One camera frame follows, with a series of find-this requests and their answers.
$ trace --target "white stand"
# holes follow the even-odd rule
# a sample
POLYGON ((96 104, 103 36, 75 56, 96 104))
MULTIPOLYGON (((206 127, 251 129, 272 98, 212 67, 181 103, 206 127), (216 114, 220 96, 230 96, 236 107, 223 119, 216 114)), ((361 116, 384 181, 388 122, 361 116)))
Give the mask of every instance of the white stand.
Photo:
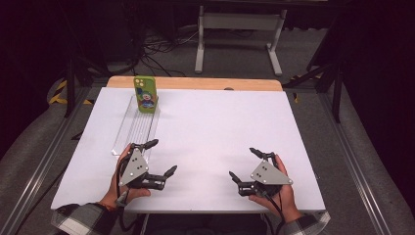
POLYGON ((228 29, 252 29, 252 30, 273 30, 274 39, 266 45, 272 68, 277 76, 282 75, 280 63, 278 62, 275 48, 284 25, 287 10, 280 15, 254 15, 254 14, 222 14, 205 13, 201 6, 199 12, 199 45, 196 55, 195 73, 202 73, 204 66, 204 29, 205 28, 228 28, 228 29))

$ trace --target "human hand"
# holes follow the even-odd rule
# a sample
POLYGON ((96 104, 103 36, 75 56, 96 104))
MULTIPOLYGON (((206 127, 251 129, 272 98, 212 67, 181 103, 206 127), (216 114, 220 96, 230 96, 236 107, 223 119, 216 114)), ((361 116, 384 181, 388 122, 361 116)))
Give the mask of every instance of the human hand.
MULTIPOLYGON (((106 195, 104 196, 104 198, 100 201, 100 203, 102 203, 104 205, 107 205, 107 206, 109 206, 111 208, 114 208, 114 209, 116 208, 115 200, 117 199, 116 187, 118 187, 118 185, 116 185, 116 178, 117 178, 116 170, 118 169, 118 165, 121 163, 122 159, 125 158, 125 156, 127 156, 129 149, 130 149, 130 144, 125 148, 125 150, 119 156, 118 162, 116 163, 115 172, 114 172, 113 177, 111 179, 110 188, 109 188, 108 192, 106 193, 106 195)), ((127 186, 122 186, 122 187, 119 188, 119 193, 122 194, 127 189, 128 189, 127 186)), ((126 203, 127 204, 130 203, 135 198, 149 197, 150 195, 151 195, 151 192, 148 189, 145 189, 145 188, 141 188, 141 189, 131 188, 128 192, 128 198, 126 200, 126 203)))
MULTIPOLYGON (((275 160, 280 171, 288 176, 287 170, 278 155, 275 155, 275 160)), ((280 213, 278 213, 277 209, 275 209, 272 203, 269 202, 266 198, 261 198, 257 195, 250 195, 249 199, 262 205, 263 207, 268 208, 271 212, 280 216, 280 213)), ((283 185, 280 192, 272 197, 272 200, 282 210, 283 216, 285 217, 287 223, 294 221, 302 216, 302 214, 297 209, 296 202, 294 200, 294 190, 290 184, 283 185)))

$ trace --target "white table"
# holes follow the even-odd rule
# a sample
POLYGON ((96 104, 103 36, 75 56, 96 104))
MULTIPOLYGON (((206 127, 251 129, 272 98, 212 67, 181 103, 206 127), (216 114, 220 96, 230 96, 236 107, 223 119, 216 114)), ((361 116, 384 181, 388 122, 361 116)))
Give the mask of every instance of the white table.
MULTIPOLYGON (((99 201, 115 170, 112 155, 132 88, 103 88, 51 209, 99 201)), ((150 173, 178 168, 162 191, 132 201, 128 212, 266 212, 238 194, 229 170, 243 181, 259 159, 275 152, 294 180, 301 211, 325 210, 285 92, 159 89, 160 118, 150 173)))

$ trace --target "metal bar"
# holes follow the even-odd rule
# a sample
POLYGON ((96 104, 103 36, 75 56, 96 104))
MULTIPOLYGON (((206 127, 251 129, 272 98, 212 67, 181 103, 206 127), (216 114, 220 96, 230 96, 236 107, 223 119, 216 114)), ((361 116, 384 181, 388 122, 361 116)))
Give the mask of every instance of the metal bar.
POLYGON ((14 209, 10 213, 9 218, 7 219, 5 225, 3 226, 0 234, 2 235, 15 235, 20 223, 22 222, 25 214, 27 213, 30 204, 32 203, 34 197, 36 196, 37 191, 43 183, 43 180, 48 173, 48 170, 56 158, 60 145, 63 141, 64 136, 66 135, 71 123, 76 117, 79 107, 82 105, 86 96, 88 95, 90 88, 83 87, 79 92, 77 97, 76 105, 71 112, 70 116, 64 118, 61 125, 58 128, 57 133, 55 134, 51 144, 43 155, 42 160, 40 161, 37 169, 34 174, 28 180, 24 191, 16 203, 14 209))
POLYGON ((331 104, 330 99, 327 94, 319 93, 320 102, 323 105, 325 113, 330 120, 330 123, 333 126, 333 129, 336 132, 337 137, 339 138, 340 143, 342 144, 343 152, 345 155, 346 165, 350 174, 354 180, 354 183, 357 187, 357 190, 360 194, 363 204, 366 207, 367 212, 369 213, 370 219, 376 229, 378 234, 391 234, 388 224, 385 221, 384 216, 376 202, 376 199, 372 193, 372 189, 366 177, 364 176, 363 171, 360 168, 360 165, 357 161, 357 158, 351 149, 351 146, 348 143, 345 132, 342 129, 342 126, 339 123, 336 123, 331 113, 331 104))

